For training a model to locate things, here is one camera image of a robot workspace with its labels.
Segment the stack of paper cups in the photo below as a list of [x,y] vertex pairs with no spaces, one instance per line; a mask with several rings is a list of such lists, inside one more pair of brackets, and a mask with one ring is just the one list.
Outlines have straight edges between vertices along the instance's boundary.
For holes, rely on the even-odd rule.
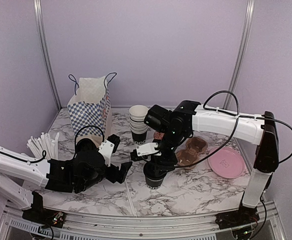
[[144,144],[146,141],[148,126],[144,120],[148,110],[143,105],[135,105],[129,109],[130,129],[135,144]]

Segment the black cup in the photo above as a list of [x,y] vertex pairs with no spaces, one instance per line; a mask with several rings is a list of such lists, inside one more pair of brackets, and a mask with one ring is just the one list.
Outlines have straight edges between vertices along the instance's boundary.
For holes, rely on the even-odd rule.
[[131,134],[132,134],[132,139],[135,144],[141,145],[145,143],[146,137],[147,137],[147,131],[142,134],[134,133],[133,131],[131,131]]

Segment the vertical metal bar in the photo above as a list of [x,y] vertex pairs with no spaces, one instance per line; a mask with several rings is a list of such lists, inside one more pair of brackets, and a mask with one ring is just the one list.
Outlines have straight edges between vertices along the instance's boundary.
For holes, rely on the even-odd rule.
[[41,13],[41,3],[40,0],[34,0],[34,9],[35,9],[35,17],[36,17],[36,24],[38,27],[38,34],[39,34],[39,39],[40,39],[40,44],[41,44],[41,50],[44,58],[44,63],[46,67],[46,72],[49,80],[49,85],[52,91],[52,95],[56,104],[56,108],[58,111],[62,109],[60,98],[58,95],[54,75],[52,72],[51,64],[50,64],[50,59],[49,59],[49,54],[48,54],[48,47],[46,43],[46,36],[45,36],[45,29],[44,29],[44,22],[42,19],[42,13]]
[[[251,30],[251,24],[252,24],[252,18],[253,18],[253,12],[255,9],[255,0],[248,0],[247,3],[247,11],[246,11],[246,17],[244,22],[244,29],[242,32],[241,37],[241,43],[239,47],[238,57],[235,65],[234,72],[232,74],[229,91],[233,92],[237,86],[239,73],[242,65],[242,61],[248,46],[248,40],[250,36],[250,30]],[[226,96],[223,109],[228,109],[231,104],[232,97],[228,94]]]

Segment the robotic arm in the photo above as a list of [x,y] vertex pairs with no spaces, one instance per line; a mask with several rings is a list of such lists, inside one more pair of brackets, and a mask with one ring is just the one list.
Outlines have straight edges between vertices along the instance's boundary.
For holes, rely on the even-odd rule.
[[120,138],[111,135],[99,148],[88,138],[76,144],[76,155],[71,160],[36,160],[24,154],[9,151],[0,146],[0,193],[23,210],[23,218],[37,223],[62,226],[62,212],[43,208],[42,196],[23,189],[6,175],[32,182],[48,190],[80,193],[103,179],[123,183],[132,162],[121,168],[111,164]]
[[[257,145],[256,159],[239,210],[217,216],[216,223],[220,229],[252,223],[253,218],[260,219],[257,205],[270,184],[273,172],[279,166],[276,126],[273,121],[267,120],[273,119],[274,115],[265,112],[264,115],[240,113],[240,116],[242,117],[238,120],[233,137]],[[222,113],[218,108],[215,108],[215,111],[206,110],[195,101],[185,100],[174,111],[154,105],[149,109],[145,123],[165,135],[162,140],[154,140],[137,147],[137,150],[131,153],[131,158],[133,161],[140,161],[150,157],[144,166],[144,174],[148,187],[157,189],[166,174],[178,167],[175,166],[175,150],[193,135],[193,131],[230,136],[238,117]]]

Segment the wall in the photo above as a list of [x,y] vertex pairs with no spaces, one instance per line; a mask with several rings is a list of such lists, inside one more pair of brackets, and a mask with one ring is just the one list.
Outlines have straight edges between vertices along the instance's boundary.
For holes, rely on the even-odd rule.
[[68,74],[113,71],[113,106],[204,102],[229,87],[246,7],[242,0],[42,0],[62,105],[74,94]]
[[27,153],[57,114],[36,29],[32,1],[0,0],[0,145]]
[[[248,49],[235,93],[241,111],[272,111],[292,125],[292,1],[257,1]],[[277,125],[280,158],[292,150],[292,133]],[[250,158],[255,147],[243,143]],[[292,239],[292,158],[280,165],[268,190]]]

